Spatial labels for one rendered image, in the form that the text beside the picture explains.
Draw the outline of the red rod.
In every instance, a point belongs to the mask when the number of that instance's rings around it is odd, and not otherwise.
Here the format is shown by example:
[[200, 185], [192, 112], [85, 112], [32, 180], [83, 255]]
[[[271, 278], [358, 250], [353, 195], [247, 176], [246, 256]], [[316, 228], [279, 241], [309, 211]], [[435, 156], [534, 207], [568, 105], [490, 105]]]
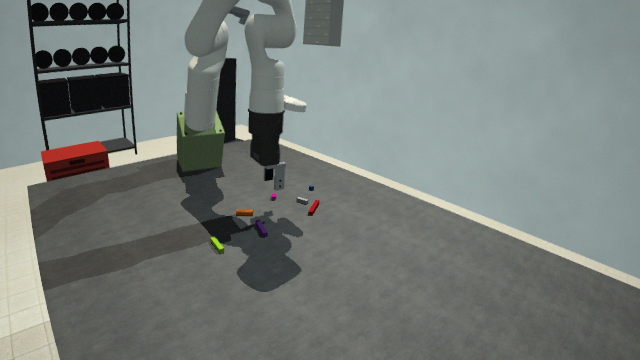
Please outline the red rod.
[[318, 205], [319, 205], [319, 200], [315, 200], [315, 202], [313, 203], [312, 207], [310, 208], [310, 210], [308, 212], [308, 215], [312, 216], [314, 214], [316, 208], [318, 207]]

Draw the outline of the lime green rod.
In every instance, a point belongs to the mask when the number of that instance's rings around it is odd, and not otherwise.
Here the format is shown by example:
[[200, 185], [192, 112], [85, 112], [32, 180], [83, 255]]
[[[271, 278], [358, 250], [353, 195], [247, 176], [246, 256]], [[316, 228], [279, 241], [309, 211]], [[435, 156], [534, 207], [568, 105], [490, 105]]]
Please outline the lime green rod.
[[210, 239], [211, 239], [211, 243], [214, 245], [214, 247], [217, 249], [217, 251], [218, 251], [219, 253], [224, 253], [224, 248], [223, 248], [223, 246], [219, 243], [219, 241], [218, 241], [215, 237], [212, 237], [212, 238], [210, 238]]

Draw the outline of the purple rod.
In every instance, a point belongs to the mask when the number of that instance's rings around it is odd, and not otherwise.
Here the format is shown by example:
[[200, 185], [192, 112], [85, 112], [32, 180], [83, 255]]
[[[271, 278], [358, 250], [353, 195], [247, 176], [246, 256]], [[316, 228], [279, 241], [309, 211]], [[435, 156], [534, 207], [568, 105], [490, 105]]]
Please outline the purple rod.
[[266, 229], [264, 228], [263, 224], [261, 223], [260, 220], [256, 220], [256, 226], [259, 229], [260, 233], [262, 234], [263, 237], [268, 237], [268, 233], [266, 231]]

